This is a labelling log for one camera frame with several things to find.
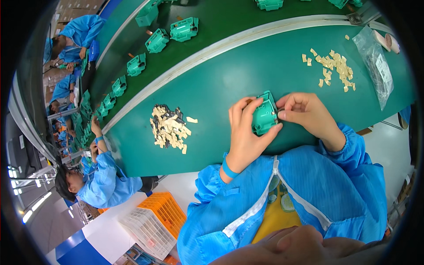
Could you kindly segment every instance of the white plastic crate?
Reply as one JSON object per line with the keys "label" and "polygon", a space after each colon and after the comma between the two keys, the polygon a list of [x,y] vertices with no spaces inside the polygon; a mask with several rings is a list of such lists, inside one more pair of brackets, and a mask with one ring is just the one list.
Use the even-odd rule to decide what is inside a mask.
{"label": "white plastic crate", "polygon": [[144,251],[160,260],[164,260],[177,243],[150,209],[137,207],[119,223]]}

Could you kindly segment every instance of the hand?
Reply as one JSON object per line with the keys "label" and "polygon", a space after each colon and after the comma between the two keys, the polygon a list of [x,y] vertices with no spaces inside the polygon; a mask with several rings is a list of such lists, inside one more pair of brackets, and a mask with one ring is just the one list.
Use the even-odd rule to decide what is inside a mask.
{"label": "hand", "polygon": [[91,150],[91,158],[92,158],[92,161],[94,162],[94,163],[97,163],[97,150],[98,150],[98,147],[97,147],[97,145],[96,145],[96,143],[95,142],[92,142],[91,144],[90,144],[90,150]]}
{"label": "hand", "polygon": [[67,63],[66,64],[66,70],[72,72],[74,70],[74,63]]}
{"label": "hand", "polygon": [[324,104],[313,93],[290,93],[280,98],[277,108],[278,118],[302,125],[308,132],[321,139],[329,151],[340,151],[346,143],[346,137],[337,127]]}
{"label": "hand", "polygon": [[72,92],[72,93],[69,94],[69,101],[71,103],[74,103],[74,99],[75,99],[75,94]]}
{"label": "hand", "polygon": [[87,48],[81,47],[80,58],[81,60],[85,58],[85,53],[87,52]]}
{"label": "hand", "polygon": [[[262,102],[263,98],[242,98],[228,110],[231,125],[231,147],[226,161],[233,172],[242,172],[258,158],[283,127],[282,123],[272,126],[267,133],[260,137],[252,132],[253,112]],[[231,181],[231,178],[223,173],[222,168],[220,175],[224,182]]]}
{"label": "hand", "polygon": [[72,135],[72,137],[77,137],[77,134],[75,133],[75,131],[74,131],[74,130],[68,130],[68,133],[69,133],[70,135]]}
{"label": "hand", "polygon": [[91,131],[96,135],[96,138],[103,135],[97,116],[93,116],[93,119],[91,120]]}

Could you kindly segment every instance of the fingernail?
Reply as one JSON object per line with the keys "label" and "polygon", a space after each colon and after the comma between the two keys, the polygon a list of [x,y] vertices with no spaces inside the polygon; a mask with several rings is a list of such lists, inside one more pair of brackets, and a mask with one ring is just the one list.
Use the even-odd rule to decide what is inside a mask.
{"label": "fingernail", "polygon": [[280,111],[278,113],[278,118],[280,118],[281,120],[285,120],[286,119],[286,112],[285,111]]}

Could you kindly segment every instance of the green workbench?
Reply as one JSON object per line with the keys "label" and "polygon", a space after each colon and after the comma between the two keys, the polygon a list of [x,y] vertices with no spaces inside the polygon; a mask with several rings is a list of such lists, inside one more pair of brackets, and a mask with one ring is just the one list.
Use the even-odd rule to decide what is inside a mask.
{"label": "green workbench", "polygon": [[[321,26],[288,31],[244,44],[201,63],[143,100],[108,131],[106,137],[111,141],[114,157],[131,177],[193,172],[221,163],[223,153],[230,146],[228,108],[241,97],[260,95],[265,90],[270,90],[276,100],[293,91],[314,92],[336,121],[355,131],[395,114],[414,101],[408,64],[402,53],[385,53],[394,90],[381,111],[355,44],[344,39],[346,34],[352,38],[360,30],[361,27],[355,26]],[[199,27],[199,36],[182,45],[189,49],[201,31]],[[166,47],[160,54],[173,50],[172,47]],[[312,67],[308,67],[301,60],[302,53],[313,58],[310,48],[321,56],[330,49],[345,56],[354,72],[351,82],[356,83],[356,91],[349,88],[345,93],[335,70],[331,86],[318,87],[319,79],[323,78],[322,65],[313,60]],[[151,57],[146,72],[128,77],[126,94],[134,95],[142,89],[146,84],[143,80],[154,75],[147,72],[150,64],[157,67],[160,63]],[[179,106],[185,117],[199,120],[197,124],[187,123],[192,135],[184,140],[186,155],[178,148],[162,149],[154,144],[149,119],[157,103],[167,104],[170,109]],[[265,154],[280,154],[315,143],[316,138],[303,127],[285,122]]]}
{"label": "green workbench", "polygon": [[[143,3],[143,0],[122,0],[113,11],[97,37],[101,52],[125,19],[141,3]],[[174,2],[174,5],[171,2],[160,4],[158,18],[148,27],[140,28],[137,22],[132,19],[102,58],[92,87],[89,88],[93,110],[103,100],[104,94],[112,91],[111,82],[126,74],[126,63],[131,59],[128,53],[133,55],[146,53],[147,55],[146,69],[141,75],[129,80],[131,86],[122,97],[118,98],[115,107],[104,118],[103,125],[108,123],[141,89],[162,73],[190,55],[228,36],[269,22],[292,17],[351,13],[347,7],[339,9],[328,0],[313,0],[311,2],[285,0],[283,7],[274,11],[259,10],[252,0],[190,0],[190,6],[187,7],[175,4],[178,4],[178,1]],[[169,33],[171,23],[178,21],[177,16],[199,18],[197,36],[186,42],[170,40],[162,52],[149,54],[144,44],[150,37],[146,34],[146,30],[154,32],[159,27],[164,28]]]}

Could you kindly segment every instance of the plastic bag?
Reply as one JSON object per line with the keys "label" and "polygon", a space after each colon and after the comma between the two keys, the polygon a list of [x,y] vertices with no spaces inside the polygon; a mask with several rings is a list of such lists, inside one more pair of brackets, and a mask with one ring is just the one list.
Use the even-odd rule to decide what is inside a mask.
{"label": "plastic bag", "polygon": [[374,40],[372,30],[368,26],[365,26],[352,40],[356,44],[362,60],[367,66],[374,83],[380,108],[383,111],[387,99],[393,91],[392,74],[384,57],[383,49]]}

